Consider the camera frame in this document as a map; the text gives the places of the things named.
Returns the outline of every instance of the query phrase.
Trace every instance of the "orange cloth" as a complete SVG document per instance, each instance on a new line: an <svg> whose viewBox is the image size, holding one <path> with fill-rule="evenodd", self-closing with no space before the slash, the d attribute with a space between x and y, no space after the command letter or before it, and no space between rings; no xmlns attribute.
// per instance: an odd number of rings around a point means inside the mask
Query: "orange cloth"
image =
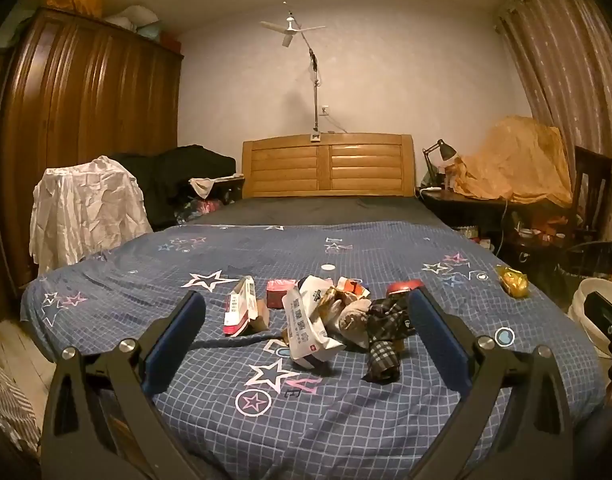
<svg viewBox="0 0 612 480"><path fill-rule="evenodd" d="M562 207L572 202L560 131L532 118L499 121L476 155L457 158L446 171L465 196L523 204L548 199Z"/></svg>

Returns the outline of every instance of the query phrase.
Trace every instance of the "wooden floor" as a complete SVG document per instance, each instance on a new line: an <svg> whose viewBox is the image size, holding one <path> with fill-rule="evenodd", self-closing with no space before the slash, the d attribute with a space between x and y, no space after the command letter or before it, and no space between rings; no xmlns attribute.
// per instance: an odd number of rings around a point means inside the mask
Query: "wooden floor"
<svg viewBox="0 0 612 480"><path fill-rule="evenodd" d="M32 339L15 323L0 323L0 366L26 394L41 429L55 365L47 361Z"/></svg>

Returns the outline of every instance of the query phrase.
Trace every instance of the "metal screw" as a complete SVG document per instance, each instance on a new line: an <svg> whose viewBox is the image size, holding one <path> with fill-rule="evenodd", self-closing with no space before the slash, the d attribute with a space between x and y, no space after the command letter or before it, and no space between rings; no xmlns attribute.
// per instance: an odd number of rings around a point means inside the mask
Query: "metal screw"
<svg viewBox="0 0 612 480"><path fill-rule="evenodd" d="M480 346L480 348L483 348L484 350L492 350L493 348L495 348L495 342L491 337L488 337L487 335L483 335L482 337L478 338L477 344Z"/></svg>
<svg viewBox="0 0 612 480"><path fill-rule="evenodd" d="M119 351L124 353L132 352L135 350L136 346L137 343L135 342L135 339L124 339L121 343L119 343Z"/></svg>
<svg viewBox="0 0 612 480"><path fill-rule="evenodd" d="M552 357L552 350L550 348L548 348L546 345L540 345L537 348L537 353L539 355L541 355L542 357L545 357L547 359Z"/></svg>
<svg viewBox="0 0 612 480"><path fill-rule="evenodd" d="M62 350L62 358L63 359L73 359L75 357L76 350L72 346L67 346L64 350Z"/></svg>

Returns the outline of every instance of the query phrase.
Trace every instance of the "fan rod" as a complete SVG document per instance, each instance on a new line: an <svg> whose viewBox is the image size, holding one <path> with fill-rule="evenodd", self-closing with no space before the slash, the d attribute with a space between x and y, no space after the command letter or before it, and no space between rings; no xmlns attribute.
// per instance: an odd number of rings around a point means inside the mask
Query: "fan rod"
<svg viewBox="0 0 612 480"><path fill-rule="evenodd" d="M295 15L292 13L291 7L286 2L284 2L284 5L288 8L288 15L291 16L292 19L295 20L295 25L297 25L297 28L301 29L302 26L297 21L297 18L295 17ZM315 72L315 81L312 84L313 93L315 97L315 127L313 128L313 130L316 133L319 133L320 132L320 114L318 113L318 110L317 110L317 87L319 86L320 78L319 78L319 71L318 71L318 66L317 66L317 57L315 56L315 53L312 51L312 48L310 47L310 43L306 39L306 36L304 35L304 33L300 32L300 34L302 35L302 38L304 38L306 46L308 47L308 54L310 55L310 60L312 61L312 68L313 68L313 71Z"/></svg>

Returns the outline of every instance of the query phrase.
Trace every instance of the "wooden headboard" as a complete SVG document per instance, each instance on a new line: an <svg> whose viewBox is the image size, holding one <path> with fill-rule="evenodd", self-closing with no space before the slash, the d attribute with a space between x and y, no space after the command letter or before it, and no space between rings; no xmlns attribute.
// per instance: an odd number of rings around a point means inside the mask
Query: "wooden headboard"
<svg viewBox="0 0 612 480"><path fill-rule="evenodd" d="M415 193L410 135L321 134L244 142L244 197Z"/></svg>

